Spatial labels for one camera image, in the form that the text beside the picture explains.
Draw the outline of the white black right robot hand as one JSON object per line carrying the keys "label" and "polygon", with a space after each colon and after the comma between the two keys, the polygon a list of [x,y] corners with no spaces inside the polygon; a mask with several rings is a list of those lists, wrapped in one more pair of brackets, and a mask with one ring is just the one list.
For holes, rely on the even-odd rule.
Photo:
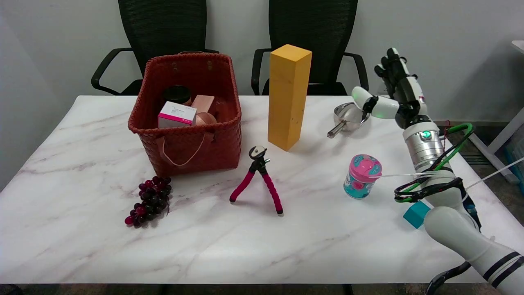
{"label": "white black right robot hand", "polygon": [[374,71],[382,78],[388,96],[372,95],[361,86],[354,87],[352,98],[365,114],[394,119],[401,129],[430,121],[418,77],[408,71],[406,58],[397,49],[389,48]]}

